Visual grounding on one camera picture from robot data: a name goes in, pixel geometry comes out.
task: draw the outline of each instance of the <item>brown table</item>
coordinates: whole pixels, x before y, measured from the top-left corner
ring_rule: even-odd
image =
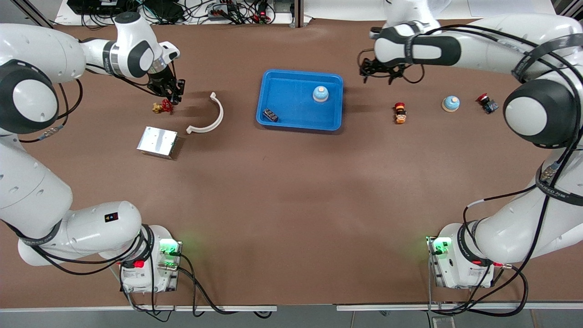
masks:
[[[514,135],[501,110],[486,115],[483,92],[502,103],[518,83],[509,75],[427,67],[423,82],[362,84],[356,54],[370,48],[379,23],[316,20],[287,26],[155,26],[160,41],[182,52],[187,80],[175,114],[153,114],[159,98],[109,76],[85,74],[85,96],[66,128],[26,149],[66,181],[73,209],[128,200],[144,223],[168,228],[216,303],[406,303],[427,301],[424,237],[461,222],[465,205],[526,186],[547,151]],[[60,27],[80,39],[115,39],[113,27]],[[337,135],[270,131],[255,122],[263,72],[271,68],[333,72],[345,81]],[[420,71],[408,71],[411,79]],[[66,85],[70,98],[76,85]],[[222,124],[202,135],[188,125]],[[457,95],[446,113],[440,101]],[[404,125],[392,105],[405,102]],[[147,125],[179,131],[175,160],[146,156],[136,145]],[[504,201],[469,213],[481,218]],[[30,267],[16,236],[1,225],[0,308],[127,305],[111,273],[92,277]],[[579,300],[579,244],[533,259],[530,300]],[[191,304],[191,284],[159,303]],[[492,300],[515,300],[519,284]],[[434,299],[467,291],[436,288]]]

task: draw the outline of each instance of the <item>small black sticker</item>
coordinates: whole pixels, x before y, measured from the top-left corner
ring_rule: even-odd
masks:
[[[111,221],[115,221],[117,219],[119,219],[119,217],[117,216],[117,212],[111,213],[111,214],[106,214],[106,223],[111,222]]]

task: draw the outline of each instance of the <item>blue plastic tray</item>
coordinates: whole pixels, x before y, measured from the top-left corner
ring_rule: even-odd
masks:
[[[329,98],[319,103],[312,97],[318,86],[328,88]],[[344,81],[337,74],[270,69],[263,75],[256,119],[261,125],[336,131],[342,125]],[[270,109],[277,122],[263,115]]]

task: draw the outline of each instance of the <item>white robotic arm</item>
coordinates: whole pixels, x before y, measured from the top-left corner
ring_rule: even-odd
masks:
[[[436,29],[427,10],[417,12],[426,3],[388,4],[408,8],[415,18],[403,22],[407,10],[401,8],[382,29],[371,29],[376,59],[362,62],[365,82],[370,75],[389,73],[391,83],[412,64],[513,74],[523,85],[504,103],[508,126],[537,146],[556,149],[529,183],[532,188],[492,217],[447,225],[436,239],[439,285],[469,288],[482,281],[489,287],[493,263],[525,261],[583,240],[583,156],[574,151],[581,146],[582,29],[573,19],[543,14],[501,15]]]
[[[99,253],[107,259],[102,263],[122,263],[127,291],[171,290],[172,262],[178,259],[162,252],[177,250],[168,230],[142,225],[138,209],[127,201],[70,210],[71,188],[30,156],[17,137],[50,127],[59,115],[52,84],[78,79],[86,68],[117,78],[148,74],[152,93],[180,101],[184,81],[168,67],[180,56],[178,49],[157,43],[137,13],[114,21],[115,42],[79,42],[44,27],[0,24],[0,219],[17,234],[20,256],[33,266]]]

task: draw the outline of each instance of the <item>red and yellow toy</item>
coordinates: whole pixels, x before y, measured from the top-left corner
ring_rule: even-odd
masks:
[[[168,99],[164,99],[164,100],[162,100],[162,104],[154,103],[154,107],[152,108],[152,111],[156,114],[160,114],[163,111],[167,111],[168,113],[172,113],[173,108],[174,107],[172,106],[170,101]]]
[[[407,120],[407,111],[405,110],[405,103],[395,104],[395,122],[403,124]]]

